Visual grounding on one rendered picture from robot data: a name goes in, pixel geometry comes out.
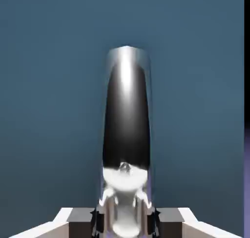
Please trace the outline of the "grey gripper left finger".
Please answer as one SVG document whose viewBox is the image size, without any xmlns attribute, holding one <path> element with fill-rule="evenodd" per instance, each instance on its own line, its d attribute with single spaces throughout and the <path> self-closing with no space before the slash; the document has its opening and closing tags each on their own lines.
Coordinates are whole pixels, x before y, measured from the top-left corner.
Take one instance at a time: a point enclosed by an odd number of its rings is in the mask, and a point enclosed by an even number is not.
<svg viewBox="0 0 250 238">
<path fill-rule="evenodd" d="M 104 238 L 104 215 L 99 207 L 65 207 L 52 221 L 9 238 Z"/>
</svg>

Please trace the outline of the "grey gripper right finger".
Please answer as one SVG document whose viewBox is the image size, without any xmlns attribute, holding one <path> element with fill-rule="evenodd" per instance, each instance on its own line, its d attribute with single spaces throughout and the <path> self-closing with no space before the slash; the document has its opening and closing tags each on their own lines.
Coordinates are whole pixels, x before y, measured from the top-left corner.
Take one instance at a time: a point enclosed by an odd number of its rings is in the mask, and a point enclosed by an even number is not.
<svg viewBox="0 0 250 238">
<path fill-rule="evenodd" d="M 242 238 L 199 221 L 190 208 L 151 208 L 147 219 L 152 238 Z"/>
</svg>

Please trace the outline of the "shiny curved metal handle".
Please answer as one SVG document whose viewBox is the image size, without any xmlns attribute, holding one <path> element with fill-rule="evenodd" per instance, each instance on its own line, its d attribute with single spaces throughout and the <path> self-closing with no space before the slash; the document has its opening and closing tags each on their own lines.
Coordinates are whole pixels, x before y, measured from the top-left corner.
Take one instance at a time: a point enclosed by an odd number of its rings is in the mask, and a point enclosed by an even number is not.
<svg viewBox="0 0 250 238">
<path fill-rule="evenodd" d="M 132 46 L 107 55 L 107 94 L 99 199 L 106 235 L 146 238 L 151 196 L 150 64 L 145 51 Z"/>
</svg>

